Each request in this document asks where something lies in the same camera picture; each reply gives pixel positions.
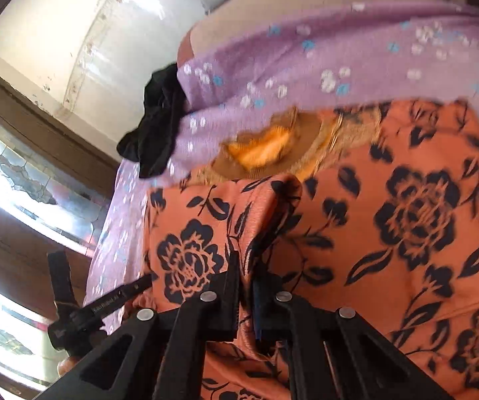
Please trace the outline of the person's left hand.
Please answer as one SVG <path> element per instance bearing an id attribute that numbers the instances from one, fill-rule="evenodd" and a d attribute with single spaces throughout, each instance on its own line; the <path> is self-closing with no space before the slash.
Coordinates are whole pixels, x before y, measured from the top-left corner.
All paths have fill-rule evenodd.
<path id="1" fill-rule="evenodd" d="M 68 356 L 57 365 L 57 372 L 59 377 L 63 377 L 69 373 L 81 361 L 81 357 Z"/>

